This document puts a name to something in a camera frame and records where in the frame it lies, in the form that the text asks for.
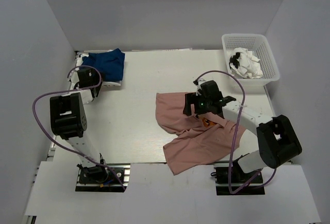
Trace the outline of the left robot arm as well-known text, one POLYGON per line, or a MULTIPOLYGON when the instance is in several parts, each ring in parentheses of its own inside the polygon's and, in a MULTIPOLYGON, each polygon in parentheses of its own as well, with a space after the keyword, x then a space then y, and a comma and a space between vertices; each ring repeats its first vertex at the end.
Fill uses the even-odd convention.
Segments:
POLYGON ((67 141, 78 154, 80 170, 97 182, 104 182, 108 179, 109 169, 104 166, 101 153, 94 148, 86 134, 87 117, 84 110, 84 104, 98 96, 102 77, 90 66, 76 69, 78 82, 75 91, 49 100, 51 129, 54 135, 67 141))

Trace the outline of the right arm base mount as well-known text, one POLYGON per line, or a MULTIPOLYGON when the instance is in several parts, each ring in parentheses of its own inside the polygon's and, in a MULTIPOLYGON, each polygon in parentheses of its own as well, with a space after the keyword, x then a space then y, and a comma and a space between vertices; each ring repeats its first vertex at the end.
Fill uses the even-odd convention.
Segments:
MULTIPOLYGON (((238 172, 238 169, 232 169, 232 191, 235 191, 240 186, 242 186, 248 179, 254 176, 257 173, 253 171, 248 174, 238 172)), ((228 187, 228 168, 221 166, 215 167, 214 171, 210 174, 210 176, 215 179, 216 183, 216 194, 217 196, 229 196, 231 193, 229 192, 228 187)), ((264 195, 265 189, 263 187, 263 177, 261 172, 249 183, 249 185, 245 186, 242 190, 240 190, 236 195, 240 196, 252 196, 252 195, 264 195)))

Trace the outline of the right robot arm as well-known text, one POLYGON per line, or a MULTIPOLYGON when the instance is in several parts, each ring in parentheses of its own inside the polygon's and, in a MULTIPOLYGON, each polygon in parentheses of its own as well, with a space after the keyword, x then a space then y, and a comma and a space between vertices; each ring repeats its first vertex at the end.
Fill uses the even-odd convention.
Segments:
POLYGON ((196 92, 185 95, 183 113, 187 116, 212 113, 236 122, 256 135, 258 150, 233 163, 233 177, 239 182, 245 182, 258 169, 276 169, 302 153, 302 146, 288 117, 270 117, 244 107, 236 98, 224 97, 213 80, 202 83, 196 92))

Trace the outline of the pink t-shirt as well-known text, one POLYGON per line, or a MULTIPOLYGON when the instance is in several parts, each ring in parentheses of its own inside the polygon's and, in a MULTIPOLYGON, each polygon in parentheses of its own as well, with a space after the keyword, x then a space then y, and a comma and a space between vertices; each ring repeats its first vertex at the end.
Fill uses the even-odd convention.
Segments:
POLYGON ((198 165, 219 161, 230 154, 245 132, 242 126, 212 113, 183 114, 185 93, 158 93, 155 117, 158 125, 177 137, 163 146, 166 163, 173 175, 198 165))

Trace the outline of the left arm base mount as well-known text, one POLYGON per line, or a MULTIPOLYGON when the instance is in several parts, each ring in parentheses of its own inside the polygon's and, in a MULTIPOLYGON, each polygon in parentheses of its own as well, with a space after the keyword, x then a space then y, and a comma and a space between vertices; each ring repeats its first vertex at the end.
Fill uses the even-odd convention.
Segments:
POLYGON ((108 169, 97 169, 87 173, 82 166, 79 167, 75 191, 99 192, 99 193, 123 193, 125 192, 130 176, 130 164, 108 164, 116 176, 108 169))

